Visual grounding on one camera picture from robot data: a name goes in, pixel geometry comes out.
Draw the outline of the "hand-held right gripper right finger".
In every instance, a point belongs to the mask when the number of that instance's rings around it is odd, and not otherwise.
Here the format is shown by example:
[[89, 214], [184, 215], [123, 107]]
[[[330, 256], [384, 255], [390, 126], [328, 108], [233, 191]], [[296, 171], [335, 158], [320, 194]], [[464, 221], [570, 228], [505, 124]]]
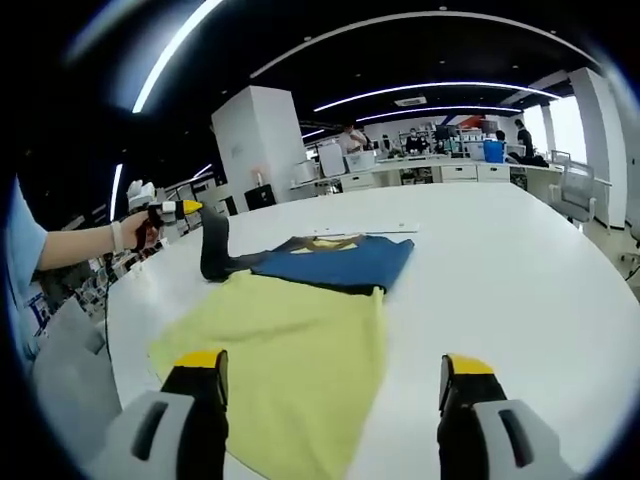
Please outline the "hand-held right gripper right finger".
[[442, 479], [579, 479], [556, 432], [525, 402], [509, 399], [483, 361], [441, 359], [437, 428]]

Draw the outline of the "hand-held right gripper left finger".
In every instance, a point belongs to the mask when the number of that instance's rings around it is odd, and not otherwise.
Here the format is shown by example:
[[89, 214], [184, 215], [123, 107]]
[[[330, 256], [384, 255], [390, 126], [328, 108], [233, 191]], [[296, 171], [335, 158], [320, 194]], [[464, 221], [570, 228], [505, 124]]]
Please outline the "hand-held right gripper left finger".
[[221, 479], [229, 435], [228, 352], [177, 360], [160, 390], [131, 402], [87, 466], [92, 479]]

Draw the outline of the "person's left hand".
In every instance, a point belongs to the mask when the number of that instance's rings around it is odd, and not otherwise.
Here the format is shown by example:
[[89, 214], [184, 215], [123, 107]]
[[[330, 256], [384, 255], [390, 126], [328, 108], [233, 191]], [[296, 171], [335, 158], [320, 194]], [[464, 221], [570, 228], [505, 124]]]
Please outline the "person's left hand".
[[140, 250], [155, 242], [155, 230], [148, 222], [146, 211], [127, 216], [120, 225], [124, 249]]

